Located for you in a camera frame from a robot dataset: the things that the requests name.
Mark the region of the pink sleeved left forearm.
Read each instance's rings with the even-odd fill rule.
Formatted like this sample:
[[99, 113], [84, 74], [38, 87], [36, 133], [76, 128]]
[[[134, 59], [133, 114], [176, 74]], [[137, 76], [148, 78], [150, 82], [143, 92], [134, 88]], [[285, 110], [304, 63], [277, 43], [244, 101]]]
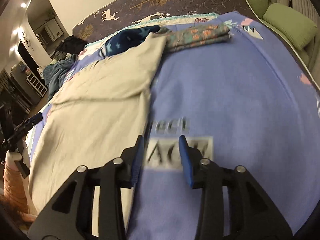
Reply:
[[19, 170], [5, 164], [3, 179], [5, 198], [18, 211], [28, 213], [28, 202]]

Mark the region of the white gloved left hand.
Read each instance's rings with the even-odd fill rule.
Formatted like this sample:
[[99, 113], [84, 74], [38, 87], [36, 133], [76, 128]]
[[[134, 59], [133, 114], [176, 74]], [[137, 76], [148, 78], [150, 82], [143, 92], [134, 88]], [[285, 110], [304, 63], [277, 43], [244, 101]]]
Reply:
[[23, 163], [29, 168], [30, 167], [30, 160], [29, 160], [29, 154], [28, 154], [28, 147], [25, 141], [23, 140], [23, 152], [22, 154], [18, 152], [10, 152], [7, 151], [5, 156], [5, 167], [17, 171], [18, 167], [16, 165], [17, 161], [22, 160]]

